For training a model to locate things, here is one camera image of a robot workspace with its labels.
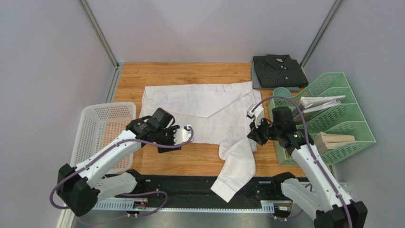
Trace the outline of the white long sleeve shirt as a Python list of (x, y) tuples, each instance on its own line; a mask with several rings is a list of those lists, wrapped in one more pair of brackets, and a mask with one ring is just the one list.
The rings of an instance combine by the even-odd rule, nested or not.
[(195, 143), (217, 144), (224, 161), (211, 190), (225, 202), (256, 174), (255, 141), (248, 139), (247, 111), (261, 100), (252, 82), (147, 86), (140, 116), (158, 108), (172, 114), (180, 126), (193, 128)]

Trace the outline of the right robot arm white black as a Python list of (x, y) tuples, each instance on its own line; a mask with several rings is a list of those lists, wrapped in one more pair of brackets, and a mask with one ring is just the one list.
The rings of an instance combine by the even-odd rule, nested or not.
[(264, 117), (264, 109), (253, 105), (247, 111), (252, 119), (248, 138), (259, 145), (277, 141), (304, 171), (314, 192), (303, 187), (291, 174), (278, 175), (282, 194), (308, 214), (316, 228), (363, 228), (368, 210), (355, 202), (331, 174), (310, 135), (299, 130), (288, 107), (272, 109), (273, 119)]

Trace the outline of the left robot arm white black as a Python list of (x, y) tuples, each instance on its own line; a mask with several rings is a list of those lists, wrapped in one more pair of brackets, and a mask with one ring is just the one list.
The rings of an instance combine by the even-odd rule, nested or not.
[(105, 199), (129, 196), (141, 183), (135, 170), (106, 177), (106, 174), (124, 158), (145, 145), (157, 147), (159, 153), (179, 150), (193, 141), (190, 125), (176, 125), (175, 117), (162, 108), (149, 116), (132, 120), (106, 147), (90, 158), (58, 170), (57, 185), (49, 201), (57, 209), (69, 209), (81, 217)]

